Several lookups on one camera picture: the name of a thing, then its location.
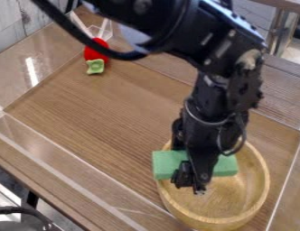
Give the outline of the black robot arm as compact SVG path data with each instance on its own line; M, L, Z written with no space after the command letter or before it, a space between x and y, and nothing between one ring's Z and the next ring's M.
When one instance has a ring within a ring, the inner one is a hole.
M261 70L268 48L232 0L82 0L94 14L117 22L132 51L104 47L73 24L50 0L32 0L62 29L116 60L165 52L197 70L195 90L172 125L172 147L187 153L172 173L177 188L207 191L220 156L244 147L249 112L264 97Z

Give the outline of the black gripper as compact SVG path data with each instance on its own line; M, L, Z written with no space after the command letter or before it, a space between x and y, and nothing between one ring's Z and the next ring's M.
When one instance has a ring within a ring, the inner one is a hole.
M232 113L220 120L208 121L191 102L184 103L180 118L172 126L172 150L185 151L171 182L180 188L192 188L204 194L212 181L215 166L221 155L231 157L247 141L248 113Z

